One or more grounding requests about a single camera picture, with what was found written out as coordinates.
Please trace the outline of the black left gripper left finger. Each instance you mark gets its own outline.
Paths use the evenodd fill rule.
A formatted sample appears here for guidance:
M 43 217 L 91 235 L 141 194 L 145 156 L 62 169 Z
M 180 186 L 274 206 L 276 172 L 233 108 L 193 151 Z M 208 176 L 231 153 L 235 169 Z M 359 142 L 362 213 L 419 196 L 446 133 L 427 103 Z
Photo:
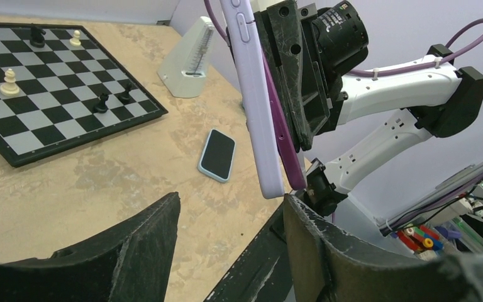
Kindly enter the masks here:
M 168 193 L 47 259 L 0 264 L 0 301 L 163 301 L 180 206 Z

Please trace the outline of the black phone magenta edge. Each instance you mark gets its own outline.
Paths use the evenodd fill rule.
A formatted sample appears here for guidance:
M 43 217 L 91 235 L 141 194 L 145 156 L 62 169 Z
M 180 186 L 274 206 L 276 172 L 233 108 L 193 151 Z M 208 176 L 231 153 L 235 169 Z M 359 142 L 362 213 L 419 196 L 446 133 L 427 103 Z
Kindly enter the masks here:
M 286 172 L 288 182 L 293 190 L 306 189 L 306 180 L 301 164 L 297 157 L 296 149 L 289 133 L 286 118 L 279 101 L 277 90 L 274 85 L 271 71 L 265 55 L 262 55 L 264 72 L 269 93 L 270 108 L 272 113 L 277 149 Z

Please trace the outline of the phone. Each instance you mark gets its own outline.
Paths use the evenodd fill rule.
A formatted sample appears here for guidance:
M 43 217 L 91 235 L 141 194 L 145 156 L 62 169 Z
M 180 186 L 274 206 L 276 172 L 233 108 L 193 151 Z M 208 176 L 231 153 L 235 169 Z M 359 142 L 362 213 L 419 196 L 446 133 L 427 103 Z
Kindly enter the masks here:
M 215 128 L 211 129 L 197 163 L 198 171 L 220 183 L 228 182 L 235 149 L 234 139 Z

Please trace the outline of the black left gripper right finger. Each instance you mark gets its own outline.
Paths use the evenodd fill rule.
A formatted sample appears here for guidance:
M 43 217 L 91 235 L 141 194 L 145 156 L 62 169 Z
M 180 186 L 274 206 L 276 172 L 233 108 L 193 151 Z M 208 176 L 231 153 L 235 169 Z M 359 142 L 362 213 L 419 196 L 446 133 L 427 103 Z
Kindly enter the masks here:
M 297 301 L 483 301 L 483 254 L 431 261 L 381 249 L 284 196 L 284 230 Z

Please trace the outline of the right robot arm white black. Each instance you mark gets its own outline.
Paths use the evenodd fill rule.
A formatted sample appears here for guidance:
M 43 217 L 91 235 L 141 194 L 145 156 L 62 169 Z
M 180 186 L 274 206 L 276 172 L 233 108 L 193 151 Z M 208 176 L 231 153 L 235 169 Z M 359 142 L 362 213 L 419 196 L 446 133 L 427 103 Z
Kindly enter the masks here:
M 321 215 L 330 214 L 373 171 L 432 137 L 447 138 L 470 126 L 483 100 L 483 74 L 456 68 L 455 53 L 432 45 L 413 62 L 357 71 L 368 36 L 348 1 L 331 8 L 281 1 L 255 14 L 264 48 L 271 136 L 253 150 L 265 198 L 282 196 L 282 175 Z M 304 172 L 301 152 L 316 135 L 381 112 L 391 117 L 344 154 Z

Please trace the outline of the lilac phone case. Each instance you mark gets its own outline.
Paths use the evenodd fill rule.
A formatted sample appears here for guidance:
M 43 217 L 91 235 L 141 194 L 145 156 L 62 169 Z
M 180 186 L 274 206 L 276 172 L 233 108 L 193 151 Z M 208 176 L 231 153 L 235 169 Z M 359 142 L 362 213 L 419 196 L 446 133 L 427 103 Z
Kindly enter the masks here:
M 279 153 L 264 71 L 263 53 L 250 1 L 221 1 L 262 196 L 284 194 Z

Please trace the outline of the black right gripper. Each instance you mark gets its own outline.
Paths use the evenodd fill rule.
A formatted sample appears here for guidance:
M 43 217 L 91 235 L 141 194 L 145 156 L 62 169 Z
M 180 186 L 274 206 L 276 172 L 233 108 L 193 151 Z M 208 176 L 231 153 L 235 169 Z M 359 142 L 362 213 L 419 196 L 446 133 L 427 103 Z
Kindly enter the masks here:
M 308 151 L 330 113 L 326 84 L 369 53 L 365 25 L 350 1 L 333 7 L 256 1 L 255 19 L 296 151 Z

